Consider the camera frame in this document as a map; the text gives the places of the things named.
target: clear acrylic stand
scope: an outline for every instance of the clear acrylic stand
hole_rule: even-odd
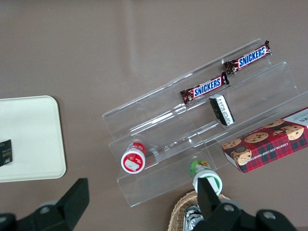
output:
[[[208,101],[211,94],[188,106],[183,103],[181,90],[219,76],[224,71],[222,63],[262,44],[258,39],[103,115],[114,138],[109,146],[120,169],[130,143],[139,141],[147,149],[145,169],[133,175],[121,170],[117,179],[130,206],[192,181],[188,168],[197,158],[208,161],[214,170],[224,166],[227,161],[218,148],[222,138],[259,122],[267,111],[298,95],[287,63],[272,67],[267,56],[229,75],[230,85],[211,93],[225,96],[235,119],[233,125],[225,127],[217,121]]]

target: snickers bar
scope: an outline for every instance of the snickers bar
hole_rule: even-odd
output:
[[[254,51],[246,54],[236,60],[230,60],[224,63],[225,68],[227,69],[227,73],[236,74],[239,70],[242,70],[244,67],[254,63],[255,61],[267,56],[271,55],[271,50],[269,46],[268,40],[265,41],[262,47],[255,49]]]
[[[192,101],[198,97],[201,97],[215,89],[222,87],[225,84],[229,84],[227,79],[226,72],[222,72],[221,76],[216,77],[207,81],[206,83],[200,84],[194,88],[189,88],[186,90],[181,91],[182,98],[184,103],[187,104],[189,101]]]

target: cookie image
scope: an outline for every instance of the cookie image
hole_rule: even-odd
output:
[[[265,140],[269,135],[266,132],[258,132],[251,134],[245,138],[246,143],[257,143],[262,140]]]
[[[224,143],[224,144],[222,145],[222,148],[223,148],[224,150],[226,150],[226,149],[228,149],[228,148],[233,148],[233,147],[239,145],[240,143],[241,143],[241,140],[240,140],[240,139],[235,139],[235,140],[232,140],[232,141],[230,141],[230,142]]]
[[[304,132],[304,127],[299,125],[289,125],[281,129],[287,134],[290,141],[298,139]]]
[[[238,165],[243,166],[251,159],[252,153],[246,147],[240,147],[231,152],[231,155]]]
[[[266,126],[264,126],[264,128],[272,128],[272,127],[278,126],[283,123],[284,123],[284,119],[278,119],[270,124],[267,124]]]
[[[282,133],[283,131],[281,131],[281,130],[278,130],[278,131],[274,131],[273,132],[273,136],[277,136],[278,134],[280,134],[280,133]]]

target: bolt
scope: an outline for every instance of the bolt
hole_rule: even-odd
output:
[[[272,212],[269,212],[269,211],[264,212],[263,215],[264,215],[267,219],[273,219],[273,220],[276,219],[275,215],[274,215]]]
[[[0,217],[0,223],[5,222],[6,221],[6,217]]]
[[[41,210],[40,210],[40,214],[45,214],[45,213],[48,213],[50,211],[50,209],[48,207],[43,207]]]
[[[224,209],[228,212],[233,212],[234,211],[234,208],[231,206],[231,205],[225,205],[224,206]]]

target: wicker basket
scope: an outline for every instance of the wicker basket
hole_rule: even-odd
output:
[[[218,196],[220,199],[229,199],[224,195],[220,194]],[[198,195],[195,191],[187,193],[183,196],[175,205],[168,226],[168,231],[183,231],[183,222],[185,216],[185,209],[191,205],[198,204]]]

